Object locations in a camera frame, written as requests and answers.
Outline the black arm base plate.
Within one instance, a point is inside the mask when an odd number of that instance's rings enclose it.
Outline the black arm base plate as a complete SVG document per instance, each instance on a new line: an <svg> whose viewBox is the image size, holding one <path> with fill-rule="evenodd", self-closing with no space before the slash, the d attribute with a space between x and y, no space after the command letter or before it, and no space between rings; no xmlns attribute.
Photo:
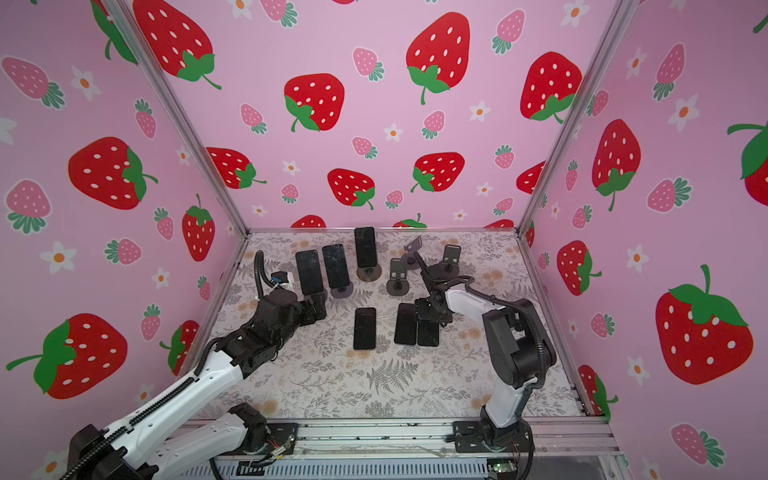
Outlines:
<svg viewBox="0 0 768 480"><path fill-rule="evenodd" d="M532 453L535 451L532 429L520 419L508 427L496 427L489 419L455 421L446 437L459 453Z"/></svg>

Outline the pink-edged black phone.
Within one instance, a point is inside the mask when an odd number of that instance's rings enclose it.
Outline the pink-edged black phone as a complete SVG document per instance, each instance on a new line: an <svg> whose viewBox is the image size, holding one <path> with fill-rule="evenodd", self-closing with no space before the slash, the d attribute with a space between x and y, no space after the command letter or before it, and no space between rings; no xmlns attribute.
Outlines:
<svg viewBox="0 0 768 480"><path fill-rule="evenodd" d="M353 349L358 351L376 348L376 309L372 307L355 310L353 329Z"/></svg>

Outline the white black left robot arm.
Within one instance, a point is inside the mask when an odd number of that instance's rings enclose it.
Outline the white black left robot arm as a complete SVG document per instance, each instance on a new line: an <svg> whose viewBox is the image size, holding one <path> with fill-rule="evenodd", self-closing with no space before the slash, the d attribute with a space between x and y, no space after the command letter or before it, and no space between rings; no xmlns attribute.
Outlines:
<svg viewBox="0 0 768 480"><path fill-rule="evenodd" d="M172 479L224 453L254 453L269 463L285 452L254 407L241 403L191 432L177 430L222 392L273 361L300 327L326 317L325 292L304 299L276 288L254 317L211 340L197 366L145 406L70 441L66 479Z"/></svg>

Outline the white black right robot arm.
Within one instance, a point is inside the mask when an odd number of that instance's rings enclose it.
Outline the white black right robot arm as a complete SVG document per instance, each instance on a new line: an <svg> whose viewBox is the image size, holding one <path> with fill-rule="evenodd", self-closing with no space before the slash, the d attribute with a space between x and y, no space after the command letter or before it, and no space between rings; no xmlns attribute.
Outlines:
<svg viewBox="0 0 768 480"><path fill-rule="evenodd" d="M502 451L531 433L523 410L556 364L556 349L530 300L484 293L473 287L473 277L448 273L444 263L427 265L417 253L413 257L428 291L426 298L415 301L418 332L446 327L456 314L483 325L497 382L481 408L480 437L487 449Z"/></svg>

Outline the silver-edged black phone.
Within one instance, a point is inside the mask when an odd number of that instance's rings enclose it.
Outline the silver-edged black phone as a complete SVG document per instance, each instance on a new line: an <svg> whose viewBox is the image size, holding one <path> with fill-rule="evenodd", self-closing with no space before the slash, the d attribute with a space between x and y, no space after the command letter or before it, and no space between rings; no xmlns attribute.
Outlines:
<svg viewBox="0 0 768 480"><path fill-rule="evenodd" d="M417 321L417 345L422 347L438 347L440 344L440 325L438 323Z"/></svg>

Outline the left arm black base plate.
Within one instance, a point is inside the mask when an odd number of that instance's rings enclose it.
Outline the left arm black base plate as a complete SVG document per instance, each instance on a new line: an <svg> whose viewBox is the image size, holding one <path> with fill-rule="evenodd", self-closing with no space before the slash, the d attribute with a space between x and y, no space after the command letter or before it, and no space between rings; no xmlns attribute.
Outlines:
<svg viewBox="0 0 768 480"><path fill-rule="evenodd" d="M298 423L267 422L251 427L239 447L232 451L233 455L245 455L256 460L266 460L272 452L279 450L278 455L292 455L298 437Z"/></svg>

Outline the blue-edged black phone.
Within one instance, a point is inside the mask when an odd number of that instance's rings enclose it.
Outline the blue-edged black phone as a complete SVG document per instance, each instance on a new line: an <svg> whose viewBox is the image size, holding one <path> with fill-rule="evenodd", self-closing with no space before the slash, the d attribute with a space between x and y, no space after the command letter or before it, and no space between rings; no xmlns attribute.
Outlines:
<svg viewBox="0 0 768 480"><path fill-rule="evenodd" d="M401 303L398 305L394 343L409 346L417 343L417 320L413 303Z"/></svg>

